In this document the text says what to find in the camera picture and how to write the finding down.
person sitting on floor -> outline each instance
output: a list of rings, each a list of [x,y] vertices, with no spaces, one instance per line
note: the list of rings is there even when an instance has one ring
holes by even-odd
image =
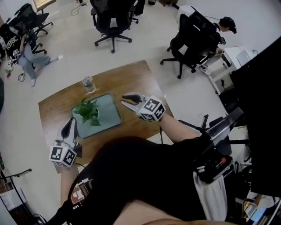
[[[232,31],[234,34],[236,34],[237,32],[234,20],[227,16],[220,19],[220,22],[214,23],[214,25],[216,26],[216,34],[214,35],[214,38],[217,44],[221,42],[219,31],[221,32]],[[216,45],[212,49],[210,49],[208,53],[211,55],[211,57],[207,60],[205,64],[200,66],[200,69],[206,75],[211,75],[210,71],[208,70],[208,66],[212,65],[213,63],[215,63],[217,60],[221,58],[221,55],[223,54],[223,50]]]
[[[49,56],[33,54],[29,43],[26,42],[28,34],[22,29],[11,27],[7,23],[0,27],[0,44],[7,55],[12,59],[18,59],[18,64],[29,74],[32,87],[36,83],[36,72],[32,64],[48,65],[58,60],[58,57],[51,59]]]

potted plant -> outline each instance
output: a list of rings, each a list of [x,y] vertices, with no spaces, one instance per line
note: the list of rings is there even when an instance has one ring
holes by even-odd
[[[97,101],[91,102],[85,101],[84,98],[80,103],[77,104],[74,108],[74,113],[82,116],[83,123],[86,121],[90,121],[91,126],[100,126],[100,122],[98,121],[99,111]]]

white floor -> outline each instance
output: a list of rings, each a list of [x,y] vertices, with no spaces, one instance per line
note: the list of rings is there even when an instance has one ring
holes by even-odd
[[[16,66],[10,78],[3,67],[0,76],[5,83],[5,102],[0,114],[0,151],[5,166],[14,174],[32,168],[32,172],[15,179],[31,208],[46,219],[51,218],[60,206],[60,175],[48,160],[40,122],[38,102],[57,91],[103,71],[146,60],[176,119],[200,126],[203,116],[209,121],[225,115],[225,110],[207,77],[201,72],[191,74],[185,67],[181,80],[177,79],[178,62],[160,65],[163,58],[172,57],[166,51],[177,34],[177,10],[170,6],[145,6],[139,24],[132,23],[125,36],[133,42],[117,41],[112,54],[111,41],[95,47],[100,39],[90,15],[91,6],[83,7],[77,16],[71,16],[76,2],[58,0],[46,8],[54,26],[47,27],[49,34],[40,35],[40,42],[50,56],[63,55],[39,72],[36,86],[30,87],[29,77],[18,82],[21,68]]]

glass cup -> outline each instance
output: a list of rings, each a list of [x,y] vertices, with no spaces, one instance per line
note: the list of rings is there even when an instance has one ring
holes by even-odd
[[[92,77],[86,76],[82,80],[82,83],[88,93],[94,93],[94,91],[96,90],[96,86],[93,83]]]

light blue tray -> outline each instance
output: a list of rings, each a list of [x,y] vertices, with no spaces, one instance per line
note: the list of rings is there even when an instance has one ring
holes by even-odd
[[[83,124],[82,116],[73,112],[74,107],[71,109],[72,117],[77,120],[78,136],[80,138],[87,138],[111,127],[115,127],[122,122],[121,115],[116,107],[116,103],[112,94],[107,93],[88,101],[94,102],[95,100],[97,100],[98,104],[98,120],[101,126],[93,127],[90,125],[89,121]]]

